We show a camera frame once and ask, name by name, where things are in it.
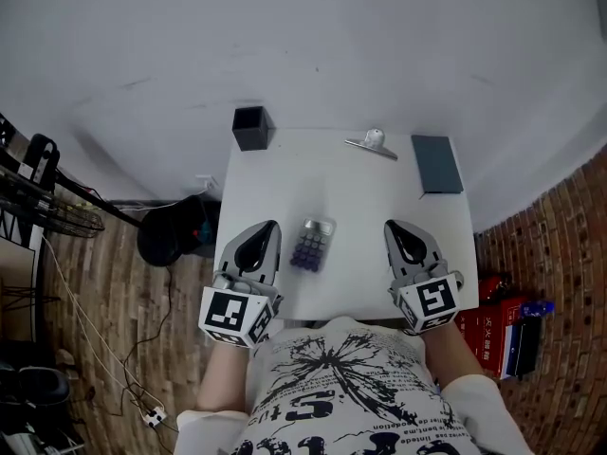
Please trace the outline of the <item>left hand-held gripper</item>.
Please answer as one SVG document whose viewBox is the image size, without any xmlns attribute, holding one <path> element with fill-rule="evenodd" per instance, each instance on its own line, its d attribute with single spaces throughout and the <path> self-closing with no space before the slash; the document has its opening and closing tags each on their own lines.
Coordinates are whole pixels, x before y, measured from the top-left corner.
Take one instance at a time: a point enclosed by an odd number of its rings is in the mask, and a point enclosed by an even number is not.
<svg viewBox="0 0 607 455">
<path fill-rule="evenodd" d="M 254 348 L 282 301 L 274 286 L 281 258 L 282 232 L 267 220 L 248 227 L 229 241 L 203 289 L 198 327 L 211 339 Z"/>
</svg>

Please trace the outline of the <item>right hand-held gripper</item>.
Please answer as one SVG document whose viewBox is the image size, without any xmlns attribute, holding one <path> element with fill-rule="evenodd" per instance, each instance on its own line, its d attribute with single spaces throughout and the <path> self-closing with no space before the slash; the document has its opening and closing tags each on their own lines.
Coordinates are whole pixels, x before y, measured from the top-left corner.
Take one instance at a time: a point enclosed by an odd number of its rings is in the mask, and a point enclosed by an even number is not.
<svg viewBox="0 0 607 455">
<path fill-rule="evenodd" d="M 418 336 L 454 320 L 461 310 L 464 276 L 449 269 L 434 237 L 411 223 L 388 220 L 384 239 L 394 279 L 389 288 L 395 306 Z"/>
</svg>

